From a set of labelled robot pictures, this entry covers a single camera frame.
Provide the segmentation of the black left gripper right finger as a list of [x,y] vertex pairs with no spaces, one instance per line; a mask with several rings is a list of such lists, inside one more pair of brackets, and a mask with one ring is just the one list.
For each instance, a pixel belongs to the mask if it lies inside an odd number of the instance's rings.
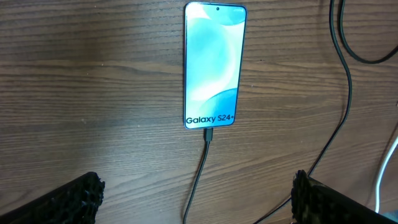
[[299,170],[291,191],[292,218],[298,224],[396,224]]

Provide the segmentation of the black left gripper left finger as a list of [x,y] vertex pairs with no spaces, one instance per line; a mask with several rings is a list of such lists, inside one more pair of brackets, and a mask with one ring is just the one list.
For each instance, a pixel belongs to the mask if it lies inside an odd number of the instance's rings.
[[97,173],[79,178],[1,215],[1,224],[94,224],[104,199]]

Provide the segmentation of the blue-screen smartphone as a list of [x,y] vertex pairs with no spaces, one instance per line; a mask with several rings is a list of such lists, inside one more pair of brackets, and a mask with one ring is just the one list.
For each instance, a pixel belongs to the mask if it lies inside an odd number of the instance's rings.
[[235,121],[248,11],[239,4],[185,6],[184,126],[230,126]]

